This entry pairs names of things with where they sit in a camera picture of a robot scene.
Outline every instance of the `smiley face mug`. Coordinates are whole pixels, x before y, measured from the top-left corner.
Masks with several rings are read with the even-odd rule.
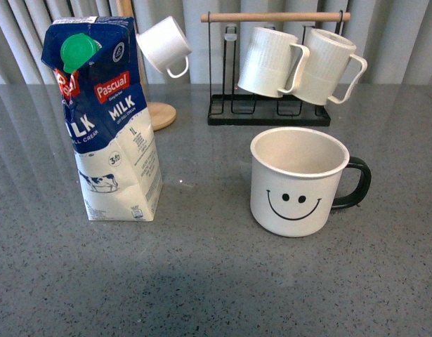
[[[367,164],[336,138],[309,128],[273,128],[251,142],[250,207],[265,229],[286,237],[320,230],[332,209],[361,202],[370,187]],[[360,170],[355,190],[335,198],[345,169]]]

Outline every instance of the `green cap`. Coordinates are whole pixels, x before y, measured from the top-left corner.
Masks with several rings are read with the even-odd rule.
[[[61,60],[64,62],[63,70],[68,74],[80,68],[98,50],[98,46],[86,34],[75,34],[66,39],[61,46]]]

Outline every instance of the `hanging mug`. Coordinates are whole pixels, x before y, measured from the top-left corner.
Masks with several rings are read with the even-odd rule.
[[[283,93],[291,93],[298,88],[309,50],[297,41],[294,35],[256,27],[237,85],[251,93],[272,98],[281,98]],[[301,56],[290,79],[291,85],[286,88],[296,49],[301,50]]]
[[[367,69],[367,61],[355,55],[356,45],[338,34],[323,29],[312,29],[304,43],[310,55],[301,76],[300,86],[292,94],[315,105],[330,100],[341,104],[350,98],[353,87]],[[351,60],[360,64],[360,71],[352,80],[342,99],[333,96],[347,65]]]
[[[137,34],[136,40],[145,58],[160,74],[167,72],[177,79],[188,71],[188,55],[192,49],[173,17],[169,16],[144,33]],[[186,61],[185,69],[180,74],[173,74],[170,66],[183,59]]]

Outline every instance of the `white ribbed mug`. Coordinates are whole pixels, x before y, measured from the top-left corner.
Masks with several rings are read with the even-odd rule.
[[[330,100],[341,104],[350,98],[353,87],[367,69],[367,61],[355,55],[356,45],[338,34],[323,29],[312,29],[305,40],[310,55],[301,76],[300,86],[292,94],[315,105],[325,105]],[[355,76],[342,99],[332,94],[339,84],[350,60],[360,63]]]
[[[308,48],[297,44],[298,40],[291,34],[255,27],[237,85],[251,93],[272,98],[280,98],[283,93],[298,88],[309,56]],[[295,48],[301,49],[301,56],[291,74]],[[285,87],[288,80],[292,83],[290,88]]]

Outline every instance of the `cow illustration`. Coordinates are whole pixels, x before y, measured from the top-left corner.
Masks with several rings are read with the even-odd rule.
[[[116,192],[119,189],[119,184],[117,184],[116,178],[113,174],[107,174],[102,177],[88,177],[80,172],[80,170],[78,173],[84,178],[84,180],[86,180],[92,192],[111,193]]]

